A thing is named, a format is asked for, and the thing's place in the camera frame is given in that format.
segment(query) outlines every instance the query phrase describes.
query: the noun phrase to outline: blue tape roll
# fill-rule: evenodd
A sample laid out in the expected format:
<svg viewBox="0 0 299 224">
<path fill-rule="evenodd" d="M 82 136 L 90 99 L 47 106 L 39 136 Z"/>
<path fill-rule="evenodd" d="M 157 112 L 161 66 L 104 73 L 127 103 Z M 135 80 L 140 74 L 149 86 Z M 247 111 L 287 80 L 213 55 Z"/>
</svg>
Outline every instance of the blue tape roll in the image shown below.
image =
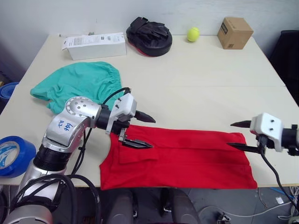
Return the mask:
<svg viewBox="0 0 299 224">
<path fill-rule="evenodd" d="M 36 155 L 35 146 L 18 137 L 0 140 L 0 178 L 12 178 L 24 173 Z"/>
<path fill-rule="evenodd" d="M 0 99 L 2 99 L 3 101 L 8 101 L 11 97 L 11 95 L 14 92 L 14 88 L 15 86 L 19 84 L 17 83 L 8 83 L 2 87 L 0 87 Z"/>
</svg>

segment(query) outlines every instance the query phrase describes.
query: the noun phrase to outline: floor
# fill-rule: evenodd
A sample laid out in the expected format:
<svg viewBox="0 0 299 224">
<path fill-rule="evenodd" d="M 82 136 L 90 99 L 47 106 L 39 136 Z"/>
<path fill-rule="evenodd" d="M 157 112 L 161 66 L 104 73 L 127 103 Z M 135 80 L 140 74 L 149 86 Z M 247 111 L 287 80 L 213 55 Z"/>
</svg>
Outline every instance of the floor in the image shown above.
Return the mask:
<svg viewBox="0 0 299 224">
<path fill-rule="evenodd" d="M 217 189 L 182 189 L 192 200 L 195 209 L 199 212 L 206 206 L 217 206 L 223 210 L 237 215 L 252 215 L 266 210 L 261 200 L 266 204 L 267 208 L 278 205 L 276 197 L 282 197 L 284 202 L 287 198 L 270 188 L 260 188 L 260 198 L 258 190 L 217 190 Z M 156 222 L 171 222 L 171 213 L 160 217 L 157 211 L 159 205 L 160 188 L 139 188 L 133 190 L 139 203 L 138 220 L 136 224 L 150 224 Z M 83 224 L 91 224 L 88 217 L 92 217 L 94 213 L 93 198 L 86 188 L 77 189 L 79 205 L 80 222 Z M 113 195 L 113 191 L 100 191 L 102 198 L 102 208 L 105 210 L 105 200 L 107 196 Z M 280 208 L 271 210 L 263 215 L 255 217 L 235 217 L 231 218 L 231 224 L 286 224 L 277 218 L 277 215 L 289 215 L 290 205 L 284 205 Z M 215 208 L 204 210 L 200 215 L 201 224 L 216 224 L 217 217 L 221 212 Z M 70 223 L 70 201 L 68 192 L 62 196 L 62 201 L 58 209 L 53 213 L 55 224 Z"/>
</svg>

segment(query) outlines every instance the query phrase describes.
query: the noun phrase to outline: yellow ball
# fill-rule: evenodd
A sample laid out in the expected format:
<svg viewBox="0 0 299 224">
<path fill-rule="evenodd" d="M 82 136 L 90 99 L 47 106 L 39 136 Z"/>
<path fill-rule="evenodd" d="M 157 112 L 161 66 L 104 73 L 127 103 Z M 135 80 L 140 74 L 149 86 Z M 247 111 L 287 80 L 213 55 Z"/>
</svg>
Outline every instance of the yellow ball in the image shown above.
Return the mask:
<svg viewBox="0 0 299 224">
<path fill-rule="evenodd" d="M 190 42 L 194 42 L 199 37 L 199 29 L 197 27 L 192 27 L 189 29 L 187 34 L 187 40 Z"/>
</svg>

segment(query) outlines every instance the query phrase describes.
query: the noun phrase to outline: cardboard box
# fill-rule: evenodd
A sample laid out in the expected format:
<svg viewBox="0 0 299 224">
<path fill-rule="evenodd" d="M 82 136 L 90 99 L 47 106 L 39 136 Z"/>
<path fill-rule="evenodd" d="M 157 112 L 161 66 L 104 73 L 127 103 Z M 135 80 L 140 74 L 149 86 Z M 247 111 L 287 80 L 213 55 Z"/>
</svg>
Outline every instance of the cardboard box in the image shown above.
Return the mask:
<svg viewBox="0 0 299 224">
<path fill-rule="evenodd" d="M 244 18 L 226 17 L 217 36 L 224 49 L 243 49 L 252 34 Z"/>
<path fill-rule="evenodd" d="M 67 37 L 64 49 L 69 51 L 73 60 L 127 54 L 123 33 Z"/>
</svg>

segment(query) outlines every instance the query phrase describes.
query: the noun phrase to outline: teal fabric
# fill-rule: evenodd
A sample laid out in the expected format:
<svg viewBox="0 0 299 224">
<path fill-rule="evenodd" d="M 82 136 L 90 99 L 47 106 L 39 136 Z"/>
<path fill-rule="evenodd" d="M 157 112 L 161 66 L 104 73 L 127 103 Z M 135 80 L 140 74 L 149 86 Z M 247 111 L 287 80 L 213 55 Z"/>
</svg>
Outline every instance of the teal fabric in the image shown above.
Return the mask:
<svg viewBox="0 0 299 224">
<path fill-rule="evenodd" d="M 80 62 L 53 72 L 34 87 L 30 94 L 39 99 L 51 100 L 47 107 L 54 113 L 60 113 L 71 97 L 84 96 L 99 104 L 120 88 L 120 74 L 112 65 L 106 62 Z M 106 103 L 109 108 L 121 95 L 116 94 Z"/>
</svg>

